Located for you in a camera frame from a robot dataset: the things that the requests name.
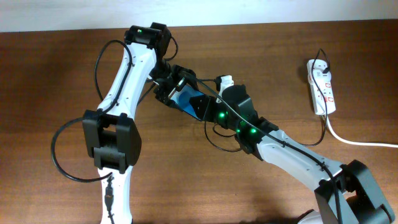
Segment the blue Galaxy smartphone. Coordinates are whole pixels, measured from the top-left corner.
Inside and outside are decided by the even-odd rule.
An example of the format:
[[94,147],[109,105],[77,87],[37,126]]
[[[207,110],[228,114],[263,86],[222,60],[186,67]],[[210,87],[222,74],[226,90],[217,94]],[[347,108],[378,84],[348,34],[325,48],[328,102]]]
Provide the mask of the blue Galaxy smartphone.
[[176,91],[172,95],[171,100],[174,101],[182,111],[198,119],[193,106],[190,104],[190,99],[202,95],[202,92],[194,90],[190,85],[185,85],[181,91]]

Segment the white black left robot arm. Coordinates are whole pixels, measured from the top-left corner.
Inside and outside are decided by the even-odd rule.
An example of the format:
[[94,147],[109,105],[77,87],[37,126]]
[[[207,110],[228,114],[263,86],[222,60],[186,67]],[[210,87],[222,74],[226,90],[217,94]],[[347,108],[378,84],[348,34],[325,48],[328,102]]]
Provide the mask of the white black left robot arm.
[[155,85],[155,97],[161,103],[195,114],[190,100],[201,92],[196,83],[185,79],[193,72],[171,66],[164,57],[172,39],[165,24],[131,26],[120,42],[124,54],[111,88],[96,110],[84,113],[86,148],[102,187],[102,223],[133,222],[130,182],[142,147],[135,115],[145,83]]

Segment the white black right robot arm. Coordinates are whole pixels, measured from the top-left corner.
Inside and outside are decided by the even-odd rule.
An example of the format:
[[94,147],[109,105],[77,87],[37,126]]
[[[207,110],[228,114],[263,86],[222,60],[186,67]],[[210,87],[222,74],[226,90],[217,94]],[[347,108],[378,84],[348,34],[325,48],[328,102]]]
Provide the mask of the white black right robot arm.
[[358,160],[342,164],[291,139],[259,117],[244,85],[217,94],[194,90],[189,104],[204,122],[235,132],[240,150],[286,171],[315,194],[318,210],[301,222],[393,223],[396,215],[368,167]]

